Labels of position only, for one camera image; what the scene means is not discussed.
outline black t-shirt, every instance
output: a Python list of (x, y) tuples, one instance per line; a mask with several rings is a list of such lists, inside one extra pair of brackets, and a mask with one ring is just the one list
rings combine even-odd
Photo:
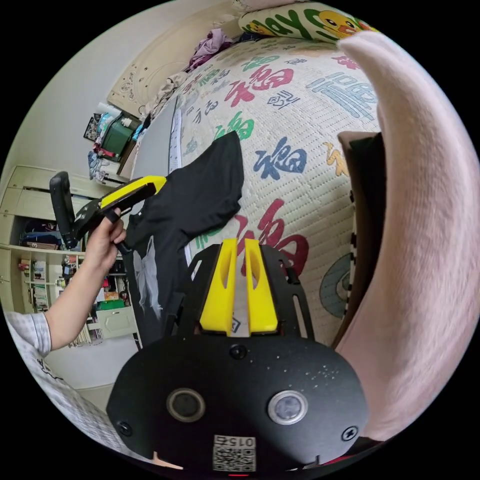
[(133, 251), (123, 260), (144, 347), (164, 335), (169, 299), (188, 271), (184, 247), (239, 211), (243, 183), (240, 139), (233, 131), (174, 170), (130, 217), (126, 242)]

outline wall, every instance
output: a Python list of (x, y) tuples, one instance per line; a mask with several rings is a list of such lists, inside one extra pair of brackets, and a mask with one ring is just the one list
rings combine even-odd
[(107, 403), (112, 393), (113, 384), (78, 390), (78, 393), (94, 404), (102, 412), (107, 411)]
[(64, 347), (49, 353), (48, 366), (74, 389), (113, 384), (127, 360), (137, 352), (131, 336), (109, 338), (98, 345)]
[(174, 0), (158, 5), (119, 23), (78, 52), (53, 77), (25, 117), (18, 145), (4, 167), (0, 194), (9, 170), (17, 164), (63, 168), (88, 176), (87, 154), (92, 143), (83, 138), (83, 132), (129, 62), (181, 20), (225, 1)]
[[(77, 53), (53, 77), (25, 117), (6, 159), (0, 198), (18, 164), (62, 168), (88, 176), (87, 154), (92, 143), (83, 138), (83, 132), (97, 104), (106, 100), (129, 62), (181, 20), (223, 2), (175, 0), (156, 6), (116, 25)], [(47, 361), (74, 388), (88, 389), (115, 382), (121, 367), (136, 351), (134, 340), (123, 337), (97, 346), (66, 347), (52, 352)]]

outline headboard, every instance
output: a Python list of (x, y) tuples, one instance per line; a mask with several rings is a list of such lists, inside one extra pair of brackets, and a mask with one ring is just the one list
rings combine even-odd
[(241, 35), (238, 16), (232, 2), (226, 1), (201, 10), (162, 33), (126, 68), (111, 89), (108, 102), (139, 117), (165, 80), (189, 64), (195, 47), (210, 30), (220, 27), (230, 38)]

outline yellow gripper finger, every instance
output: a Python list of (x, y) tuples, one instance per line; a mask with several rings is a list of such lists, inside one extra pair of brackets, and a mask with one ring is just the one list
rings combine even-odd
[(232, 333), (235, 300), (235, 266), (237, 264), (237, 239), (223, 241), (215, 271), (208, 290), (200, 325), (210, 332)]
[(245, 239), (245, 260), (250, 335), (274, 333), (278, 327), (277, 313), (258, 240)]

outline person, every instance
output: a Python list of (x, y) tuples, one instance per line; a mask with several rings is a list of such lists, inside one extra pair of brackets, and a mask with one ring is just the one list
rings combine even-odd
[(129, 450), (107, 414), (83, 398), (47, 365), (45, 357), (73, 342), (84, 327), (105, 276), (112, 268), (126, 231), (120, 219), (104, 218), (91, 233), (85, 259), (64, 292), (45, 313), (5, 312), (13, 341), (28, 370), (51, 402), (81, 432), (116, 452), (164, 467), (179, 468), (154, 455), (150, 460)]

